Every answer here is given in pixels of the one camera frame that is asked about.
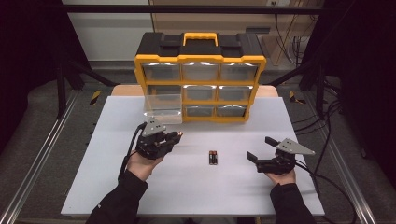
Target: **white table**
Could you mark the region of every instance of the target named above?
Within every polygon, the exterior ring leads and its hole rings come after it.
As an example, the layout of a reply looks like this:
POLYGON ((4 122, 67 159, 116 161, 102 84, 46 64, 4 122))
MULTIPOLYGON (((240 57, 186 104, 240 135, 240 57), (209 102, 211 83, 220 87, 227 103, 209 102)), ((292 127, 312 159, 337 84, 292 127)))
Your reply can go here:
MULTIPOLYGON (((92 140, 62 209, 63 215, 87 216, 117 186, 120 165, 143 116, 143 97, 109 96, 92 140)), ((271 159, 275 149, 265 136, 296 141, 282 98, 256 98, 247 122, 187 122, 166 125, 166 133, 184 133, 173 152, 148 179, 138 215, 159 217, 259 217, 275 213, 269 178, 247 160, 247 151, 271 159), (219 155, 208 164, 209 150, 219 155)), ((296 168, 297 185, 314 216, 324 215, 312 179, 296 168)))

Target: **black sleeve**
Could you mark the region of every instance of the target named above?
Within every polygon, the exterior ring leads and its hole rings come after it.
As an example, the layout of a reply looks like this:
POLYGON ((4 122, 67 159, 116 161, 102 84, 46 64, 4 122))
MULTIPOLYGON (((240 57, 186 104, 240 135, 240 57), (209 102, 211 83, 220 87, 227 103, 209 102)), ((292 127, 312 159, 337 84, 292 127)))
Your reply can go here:
POLYGON ((276 185, 271 190, 271 200, 276 211, 276 224, 317 223, 296 184, 276 185))
POLYGON ((127 170, 124 179, 93 209, 86 223, 134 223, 139 200, 148 187, 127 170))

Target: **person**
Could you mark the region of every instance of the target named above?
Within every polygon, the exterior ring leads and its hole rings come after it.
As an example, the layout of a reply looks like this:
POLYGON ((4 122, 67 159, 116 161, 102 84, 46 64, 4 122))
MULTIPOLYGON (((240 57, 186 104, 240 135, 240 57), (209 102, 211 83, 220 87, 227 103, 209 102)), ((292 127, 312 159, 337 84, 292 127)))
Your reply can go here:
MULTIPOLYGON (((139 201, 149 187, 146 180, 161 161, 163 158, 148 160, 133 152, 124 178, 93 208, 86 223, 134 223, 139 201)), ((266 175, 275 185, 270 196, 276 211, 276 224, 316 223, 298 190, 294 170, 283 175, 266 175)))

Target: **yellow and black storage cabinet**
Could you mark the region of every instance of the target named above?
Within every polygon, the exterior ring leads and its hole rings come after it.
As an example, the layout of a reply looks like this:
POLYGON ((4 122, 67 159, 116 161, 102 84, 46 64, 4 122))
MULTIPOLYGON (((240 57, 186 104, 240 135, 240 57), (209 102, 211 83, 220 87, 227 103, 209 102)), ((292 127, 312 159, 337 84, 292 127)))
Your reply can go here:
POLYGON ((145 33, 134 63, 145 95, 181 95, 183 122, 231 122, 248 119, 266 60, 254 34, 145 33))

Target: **yellow handle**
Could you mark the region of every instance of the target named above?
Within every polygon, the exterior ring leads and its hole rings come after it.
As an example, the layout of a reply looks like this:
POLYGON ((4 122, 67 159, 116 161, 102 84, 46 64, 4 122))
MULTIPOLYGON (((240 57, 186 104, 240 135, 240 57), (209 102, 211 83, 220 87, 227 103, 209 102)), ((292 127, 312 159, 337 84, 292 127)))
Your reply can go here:
POLYGON ((218 46, 218 34, 216 33, 184 33, 183 46, 186 46, 188 39, 213 39, 218 46))

